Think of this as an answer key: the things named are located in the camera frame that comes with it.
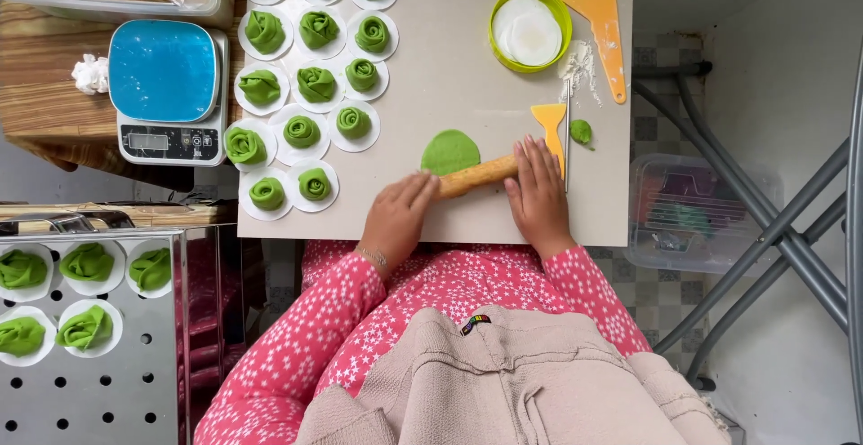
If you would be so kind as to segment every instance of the white work board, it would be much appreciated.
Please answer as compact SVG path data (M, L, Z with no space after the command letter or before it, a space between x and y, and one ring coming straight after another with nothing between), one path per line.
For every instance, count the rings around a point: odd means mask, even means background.
M496 2L397 0L386 9L398 26L400 41L387 59L389 87L383 96L370 101L382 120L380 138L359 153L330 145L323 160L336 170L340 185L332 206L313 214L294 208L275 221L253 219L241 208L239 236L358 240L374 197L385 185L418 169L426 144L439 131L455 128L466 133L479 147L482 161L511 153L512 143L525 133L542 136L544 131L530 107L557 103L563 82L555 67L520 74L494 58L488 30ZM596 151L575 143L569 147L569 221L573 236L583 245L627 245L632 0L617 0L617 4L627 83L627 102L623 105L612 99L589 22L570 11L573 39L593 46L599 97L597 102L583 82L570 106L572 119L588 120L593 127L596 147ZM308 6L305 0L284 0L275 8L284 9L292 22L297 22L298 13ZM254 7L249 2L249 9ZM360 10L351 0L339 0L329 7L345 21ZM350 58L346 48L335 59L347 62ZM247 65L255 62L248 54L245 59ZM307 61L294 45L270 63L292 76ZM297 95L294 86L288 103L295 102ZM565 123L559 125L558 133L565 140ZM271 167L288 169L278 161ZM435 204L422 240L524 242L512 222L506 191L500 183Z

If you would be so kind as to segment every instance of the green dough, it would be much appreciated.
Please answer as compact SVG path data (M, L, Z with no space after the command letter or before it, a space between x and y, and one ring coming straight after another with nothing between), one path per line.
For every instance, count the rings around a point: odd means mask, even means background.
M129 276L138 289L160 289L171 281L171 250L162 248L144 252L129 266Z
M234 164L259 164L267 160L267 147L261 136L252 130L232 128L225 140L228 158Z
M240 78L240 89L253 105L268 105L281 96L279 80L273 71L258 69Z
M48 271L45 260L39 256L12 250L0 256L0 287L27 289L42 285Z
M273 177L264 177L249 189L249 197L256 208L275 211L285 202L285 189Z
M33 317L18 317L0 323L0 352L16 358L39 350L45 328Z
M329 196L329 179L323 169L310 169L299 175L299 193L308 200Z
M299 20L299 36L309 49L320 49L335 40L339 28L326 12L306 12Z
M389 43L389 29L381 18L366 17L360 22L360 30L354 36L356 45L366 52L382 53Z
M297 115L287 120L285 141L295 149L307 149L321 139L318 124L308 116Z
M590 129L590 124L584 120L572 120L569 122L569 136L574 142L585 145L590 142L590 137L593 130Z
M281 20L275 15L252 10L249 24L246 25L246 37L258 52L273 53L285 42L285 31L281 27Z
M309 103L326 103L336 91L336 78L327 69L308 67L297 71L299 93Z
M426 145L419 166L443 177L479 163L480 150L470 137L459 130L443 130Z
M85 351L111 339L113 327L111 316L106 314L102 307L93 305L86 312L66 320L57 331L54 342L58 346L76 347Z
M351 87L359 93L374 88L378 80L377 68L367 59L355 59L344 69L344 74L351 83Z
M372 129L369 114L354 107L342 108L336 118L336 128L345 138L356 140L362 138Z
M99 243L84 243L65 255L59 272L72 280L103 282L114 268L114 257Z

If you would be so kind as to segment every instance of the orange dough scraper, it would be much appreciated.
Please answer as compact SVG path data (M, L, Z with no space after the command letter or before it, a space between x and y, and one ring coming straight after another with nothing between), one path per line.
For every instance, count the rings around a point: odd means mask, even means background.
M611 95L617 104L627 101L627 84L623 78L623 50L620 47L620 22L617 0L563 0L590 21L602 67L609 77Z
M560 175L562 177L566 176L564 146L557 135L557 126L560 125L560 120L564 119L566 105L563 103L558 105L537 105L531 107L531 113L534 114L534 118L539 121L539 124L545 128L545 144L548 145L548 150L551 153L557 155L557 162L560 163Z

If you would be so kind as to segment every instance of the clear plastic container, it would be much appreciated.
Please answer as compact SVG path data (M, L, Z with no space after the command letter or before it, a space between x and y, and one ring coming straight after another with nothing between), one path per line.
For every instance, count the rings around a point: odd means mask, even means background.
M783 207L778 175L761 168L744 171ZM625 254L632 264L724 274L761 235L743 203L703 158L643 155L632 162L629 182ZM770 248L746 275L761 275L778 256Z
M170 3L137 0L5 0L32 5L49 15L93 22L123 23L138 18L158 18L197 23L228 30L234 22L234 0L209 0L189 9Z

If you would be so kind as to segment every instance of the flour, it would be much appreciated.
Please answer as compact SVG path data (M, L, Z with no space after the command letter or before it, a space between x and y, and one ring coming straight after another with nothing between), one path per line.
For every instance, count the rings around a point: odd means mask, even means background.
M588 86L593 99L602 108L602 101L596 91L596 68L594 65L593 47L586 41L572 41L566 54L557 63L557 77L564 81L561 88L560 101L566 102L566 86L569 82L569 97L574 98L576 106L580 107L578 91L582 85Z

